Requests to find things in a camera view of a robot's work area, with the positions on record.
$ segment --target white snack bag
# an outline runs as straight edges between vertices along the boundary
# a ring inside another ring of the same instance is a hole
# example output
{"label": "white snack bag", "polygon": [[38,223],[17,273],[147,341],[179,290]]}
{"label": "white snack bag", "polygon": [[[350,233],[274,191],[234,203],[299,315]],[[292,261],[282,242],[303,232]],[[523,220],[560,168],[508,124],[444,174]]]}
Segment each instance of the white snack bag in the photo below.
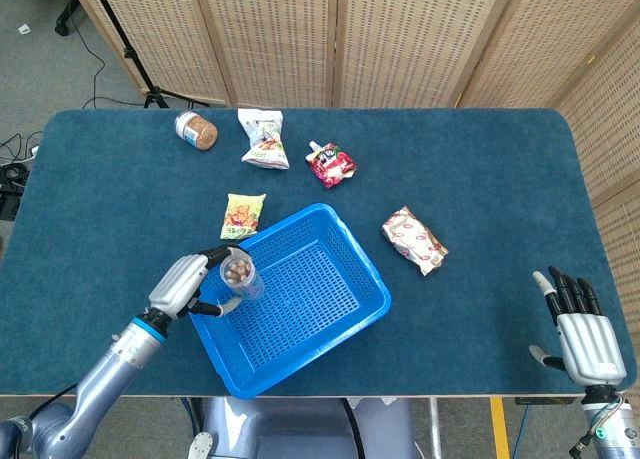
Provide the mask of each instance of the white snack bag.
{"label": "white snack bag", "polygon": [[251,149],[242,162],[266,169],[289,169],[289,161],[280,139],[282,112],[238,109],[238,120],[249,136]]}

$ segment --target yellow snack bag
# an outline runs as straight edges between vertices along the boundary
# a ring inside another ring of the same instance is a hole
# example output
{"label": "yellow snack bag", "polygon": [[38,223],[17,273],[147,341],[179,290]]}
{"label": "yellow snack bag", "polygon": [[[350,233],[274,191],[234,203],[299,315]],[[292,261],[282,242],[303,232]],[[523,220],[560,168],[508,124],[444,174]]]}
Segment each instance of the yellow snack bag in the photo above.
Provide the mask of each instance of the yellow snack bag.
{"label": "yellow snack bag", "polygon": [[229,203],[224,213],[224,224],[220,239],[244,239],[256,233],[258,218],[266,194],[241,196],[228,194]]}

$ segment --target snack bag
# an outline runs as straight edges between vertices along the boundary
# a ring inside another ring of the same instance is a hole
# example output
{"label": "snack bag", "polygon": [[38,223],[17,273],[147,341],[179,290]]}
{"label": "snack bag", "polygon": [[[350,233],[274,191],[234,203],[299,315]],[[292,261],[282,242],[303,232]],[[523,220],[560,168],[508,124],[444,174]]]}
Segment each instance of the snack bag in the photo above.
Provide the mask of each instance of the snack bag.
{"label": "snack bag", "polygon": [[266,169],[289,169],[289,161],[280,140],[282,112],[238,109],[238,120],[249,136],[251,149],[242,162]]}
{"label": "snack bag", "polygon": [[244,239],[256,233],[258,218],[266,194],[261,196],[240,196],[228,194],[229,203],[224,213],[224,225],[220,239]]}
{"label": "snack bag", "polygon": [[326,146],[320,147],[311,141],[309,146],[313,152],[307,156],[307,162],[327,189],[339,184],[343,179],[353,176],[356,172],[356,163],[335,144],[330,142]]}
{"label": "snack bag", "polygon": [[449,253],[407,206],[387,219],[382,225],[382,233],[400,254],[420,267],[423,276],[440,267]]}

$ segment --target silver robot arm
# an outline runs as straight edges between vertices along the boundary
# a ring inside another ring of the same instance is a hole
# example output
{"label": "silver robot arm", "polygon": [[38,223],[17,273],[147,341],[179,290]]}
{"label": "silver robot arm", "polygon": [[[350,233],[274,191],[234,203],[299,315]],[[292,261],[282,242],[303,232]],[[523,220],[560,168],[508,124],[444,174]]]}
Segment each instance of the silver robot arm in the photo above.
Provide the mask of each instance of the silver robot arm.
{"label": "silver robot arm", "polygon": [[529,351],[543,366],[566,371],[573,382],[585,388],[582,409],[589,428],[569,455],[579,459],[593,440],[600,459],[640,457],[638,425],[631,405],[615,389],[627,371],[613,326],[587,281],[575,281],[555,267],[550,267],[549,273],[555,287],[538,271],[533,277],[558,330],[562,357],[550,356],[536,345],[529,346]]}
{"label": "silver robot arm", "polygon": [[9,459],[18,450],[31,452],[36,459],[81,458],[105,414],[164,343],[172,320],[187,312],[212,316],[229,312],[224,304],[198,301],[209,270],[229,254],[223,246],[178,259],[149,295],[150,307],[114,337],[107,353],[78,383],[73,410],[52,402],[29,417],[0,422],[0,459]]}

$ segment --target clear plastic cup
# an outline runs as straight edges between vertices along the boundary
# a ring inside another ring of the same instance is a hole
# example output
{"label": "clear plastic cup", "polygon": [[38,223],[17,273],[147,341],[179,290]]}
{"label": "clear plastic cup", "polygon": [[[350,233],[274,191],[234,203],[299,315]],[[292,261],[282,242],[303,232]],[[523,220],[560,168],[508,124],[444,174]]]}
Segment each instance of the clear plastic cup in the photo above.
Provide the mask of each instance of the clear plastic cup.
{"label": "clear plastic cup", "polygon": [[231,255],[220,264],[220,277],[243,299],[258,299],[264,292],[264,282],[249,254],[230,247]]}

